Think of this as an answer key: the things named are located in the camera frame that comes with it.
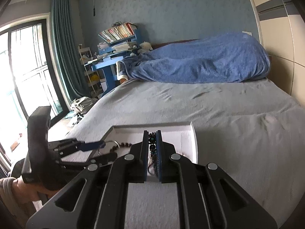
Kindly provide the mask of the person's left hand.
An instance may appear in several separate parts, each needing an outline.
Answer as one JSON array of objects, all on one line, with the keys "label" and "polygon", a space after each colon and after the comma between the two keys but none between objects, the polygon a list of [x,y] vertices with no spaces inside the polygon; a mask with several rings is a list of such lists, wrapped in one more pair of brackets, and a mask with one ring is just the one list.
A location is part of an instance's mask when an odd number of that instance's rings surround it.
[{"label": "person's left hand", "polygon": [[59,190],[48,190],[41,183],[27,184],[22,177],[1,178],[1,200],[4,203],[26,204],[40,200],[39,193],[51,198]]}]

